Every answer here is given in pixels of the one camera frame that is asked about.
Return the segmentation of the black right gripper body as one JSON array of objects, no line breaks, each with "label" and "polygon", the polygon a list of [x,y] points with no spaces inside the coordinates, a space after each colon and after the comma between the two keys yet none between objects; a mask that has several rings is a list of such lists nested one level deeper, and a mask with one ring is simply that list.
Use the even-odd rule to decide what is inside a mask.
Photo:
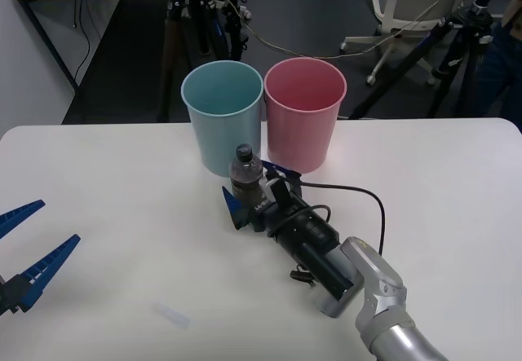
[{"label": "black right gripper body", "polygon": [[249,220],[255,232],[269,236],[302,207],[301,174],[267,172],[259,180],[258,189],[250,195]]}]

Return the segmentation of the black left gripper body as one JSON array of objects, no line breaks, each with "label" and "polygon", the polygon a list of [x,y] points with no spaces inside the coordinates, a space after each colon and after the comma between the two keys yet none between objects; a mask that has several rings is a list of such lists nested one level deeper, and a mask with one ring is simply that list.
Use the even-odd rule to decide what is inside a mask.
[{"label": "black left gripper body", "polygon": [[11,299],[10,299],[10,287],[11,281],[5,281],[1,278],[0,283],[0,315],[3,315],[5,312],[11,309]]}]

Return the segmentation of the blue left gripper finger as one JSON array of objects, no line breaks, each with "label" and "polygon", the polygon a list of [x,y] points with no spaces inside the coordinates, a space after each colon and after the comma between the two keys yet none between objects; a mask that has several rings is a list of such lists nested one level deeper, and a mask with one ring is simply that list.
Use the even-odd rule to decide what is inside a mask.
[{"label": "blue left gripper finger", "polygon": [[43,200],[36,200],[0,215],[0,238],[18,227],[23,221],[45,206]]},{"label": "blue left gripper finger", "polygon": [[74,234],[31,267],[10,279],[10,311],[27,312],[74,251],[81,237]]}]

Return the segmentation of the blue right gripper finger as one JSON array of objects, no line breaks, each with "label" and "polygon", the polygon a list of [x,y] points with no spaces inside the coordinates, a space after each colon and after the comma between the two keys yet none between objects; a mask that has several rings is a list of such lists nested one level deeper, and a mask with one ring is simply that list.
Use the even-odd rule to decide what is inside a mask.
[{"label": "blue right gripper finger", "polygon": [[275,178],[281,178],[289,183],[299,184],[301,181],[301,174],[292,169],[287,169],[280,165],[273,164],[270,161],[261,160],[263,168],[265,170],[265,176],[267,180]]},{"label": "blue right gripper finger", "polygon": [[223,198],[228,207],[233,226],[236,230],[246,227],[250,223],[250,211],[225,187],[222,186]]}]

